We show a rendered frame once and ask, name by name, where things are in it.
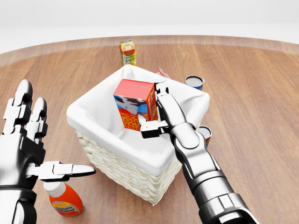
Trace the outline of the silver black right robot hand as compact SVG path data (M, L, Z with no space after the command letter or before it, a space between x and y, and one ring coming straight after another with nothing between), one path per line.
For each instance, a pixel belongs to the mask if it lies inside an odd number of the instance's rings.
M161 120L147 121L139 112L137 116L142 137L152 138L158 137L163 133L168 133L172 143L175 143L177 140L183 148L196 148L200 140L196 134L195 127L187 122L178 102L169 93L166 83L154 83L154 86Z

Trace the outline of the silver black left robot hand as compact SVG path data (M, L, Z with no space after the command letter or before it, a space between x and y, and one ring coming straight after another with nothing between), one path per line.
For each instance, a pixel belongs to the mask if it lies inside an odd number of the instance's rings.
M48 129L47 104L39 97L32 105L32 95L32 85L24 79L15 97L8 100L6 122L0 134L0 188L32 189L37 180L64 182L71 177L95 174L95 169L88 165L44 161L42 138Z

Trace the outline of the red cow-print butter box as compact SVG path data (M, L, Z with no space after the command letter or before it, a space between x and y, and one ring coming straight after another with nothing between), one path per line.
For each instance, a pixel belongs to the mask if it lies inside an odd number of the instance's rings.
M113 96L125 128L140 131L139 112L147 121L158 120L153 83L122 79Z

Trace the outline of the white wicker basket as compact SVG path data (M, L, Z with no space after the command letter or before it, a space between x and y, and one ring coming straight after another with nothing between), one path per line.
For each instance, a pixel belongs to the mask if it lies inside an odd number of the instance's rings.
M153 205L158 204L181 169L176 156L160 175L151 175L128 160L100 147L93 140L75 130L89 161L119 185Z

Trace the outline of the white cloth basket liner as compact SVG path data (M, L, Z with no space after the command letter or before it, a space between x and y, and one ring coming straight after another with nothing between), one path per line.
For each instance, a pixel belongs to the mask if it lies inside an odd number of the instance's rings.
M113 97L122 79L150 83L165 81L186 120L195 127L200 125L209 108L210 96L145 69L125 65L68 107L67 121L75 130L149 174L160 175L175 156L174 146L168 134L144 139L141 132L124 128Z

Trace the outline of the red-label tin can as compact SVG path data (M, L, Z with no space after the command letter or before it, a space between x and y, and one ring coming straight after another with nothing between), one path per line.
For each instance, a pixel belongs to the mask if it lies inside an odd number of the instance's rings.
M213 136L212 131L207 126L200 126L198 132L201 133L205 139L206 147L208 147L210 138Z

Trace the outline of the blue-label tin can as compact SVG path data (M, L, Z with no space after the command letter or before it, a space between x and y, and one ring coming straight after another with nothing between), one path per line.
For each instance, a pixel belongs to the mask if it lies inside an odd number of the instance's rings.
M185 84L197 90L202 90L204 82L205 79L199 76L191 75L185 78Z

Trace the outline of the orange tomato ketchup bottle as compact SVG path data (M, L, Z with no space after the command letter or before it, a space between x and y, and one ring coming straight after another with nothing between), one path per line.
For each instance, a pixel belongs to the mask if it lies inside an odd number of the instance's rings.
M76 191L64 182L44 182L52 207L62 216L78 215L83 203Z

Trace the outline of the red and white carton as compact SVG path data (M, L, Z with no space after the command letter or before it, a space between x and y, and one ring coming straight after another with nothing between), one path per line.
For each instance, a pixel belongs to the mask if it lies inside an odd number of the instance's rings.
M165 73L160 67L158 68L158 71L156 72L156 74L161 75L166 78L170 78L170 76L167 73Z

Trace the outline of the orange juice carton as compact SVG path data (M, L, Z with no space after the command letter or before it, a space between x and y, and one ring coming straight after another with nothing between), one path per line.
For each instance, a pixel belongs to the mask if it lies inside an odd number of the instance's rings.
M133 39L128 39L120 42L121 65L126 64L136 66L136 54Z

